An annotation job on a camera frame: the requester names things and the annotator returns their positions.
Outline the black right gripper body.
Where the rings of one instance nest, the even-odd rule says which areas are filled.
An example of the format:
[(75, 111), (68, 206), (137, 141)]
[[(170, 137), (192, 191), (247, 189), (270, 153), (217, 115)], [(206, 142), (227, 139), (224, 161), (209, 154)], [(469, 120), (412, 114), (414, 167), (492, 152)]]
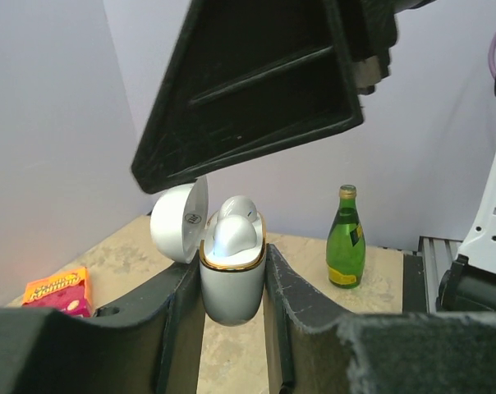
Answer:
[(396, 14), (434, 0), (343, 0), (338, 2), (358, 94), (372, 94), (390, 75), (390, 48), (397, 42)]

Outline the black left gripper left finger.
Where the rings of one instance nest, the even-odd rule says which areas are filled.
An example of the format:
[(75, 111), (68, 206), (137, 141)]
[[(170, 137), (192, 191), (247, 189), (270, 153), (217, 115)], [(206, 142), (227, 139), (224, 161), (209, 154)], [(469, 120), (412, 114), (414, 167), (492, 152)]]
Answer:
[(0, 393), (194, 393), (204, 334), (197, 262), (75, 318), (0, 308)]

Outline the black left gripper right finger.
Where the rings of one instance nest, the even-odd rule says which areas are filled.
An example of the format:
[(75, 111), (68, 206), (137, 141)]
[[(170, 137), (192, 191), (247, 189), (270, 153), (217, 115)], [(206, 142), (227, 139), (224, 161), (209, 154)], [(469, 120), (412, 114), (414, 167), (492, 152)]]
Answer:
[(496, 312), (355, 314), (275, 245), (263, 304), (272, 393), (496, 393)]

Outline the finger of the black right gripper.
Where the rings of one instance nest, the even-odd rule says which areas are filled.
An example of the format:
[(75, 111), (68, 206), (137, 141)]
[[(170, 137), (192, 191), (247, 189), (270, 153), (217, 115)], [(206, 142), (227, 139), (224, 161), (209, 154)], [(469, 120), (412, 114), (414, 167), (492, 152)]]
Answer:
[(193, 1), (131, 171), (152, 195), (362, 121), (335, 1)]

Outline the white earbud charging case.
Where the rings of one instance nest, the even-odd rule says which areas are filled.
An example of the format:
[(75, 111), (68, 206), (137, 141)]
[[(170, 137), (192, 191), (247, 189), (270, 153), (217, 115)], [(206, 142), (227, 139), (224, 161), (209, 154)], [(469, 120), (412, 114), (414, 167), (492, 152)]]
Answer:
[(257, 209), (253, 226), (257, 245), (229, 258), (214, 255), (218, 211), (209, 213), (206, 177), (165, 190), (150, 217), (150, 235), (157, 250), (177, 263), (198, 262), (200, 288), (207, 315), (224, 326), (250, 321), (264, 289), (266, 224)]

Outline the white earbud with stem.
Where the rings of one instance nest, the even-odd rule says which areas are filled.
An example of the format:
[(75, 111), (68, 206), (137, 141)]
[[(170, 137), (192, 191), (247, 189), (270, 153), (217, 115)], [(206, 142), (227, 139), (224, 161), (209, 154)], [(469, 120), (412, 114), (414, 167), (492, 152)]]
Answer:
[(258, 217), (255, 203), (245, 195), (228, 198), (218, 211), (217, 221), (232, 215), (242, 216), (250, 222), (255, 222)]

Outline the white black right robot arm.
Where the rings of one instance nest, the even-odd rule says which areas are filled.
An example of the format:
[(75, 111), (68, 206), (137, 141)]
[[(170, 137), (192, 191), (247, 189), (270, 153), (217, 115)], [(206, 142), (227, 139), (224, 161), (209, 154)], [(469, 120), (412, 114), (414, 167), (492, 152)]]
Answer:
[(340, 185), (366, 240), (462, 241), (496, 150), (496, 1), (192, 1), (131, 164), (156, 195), (206, 176), (274, 232), (323, 238)]

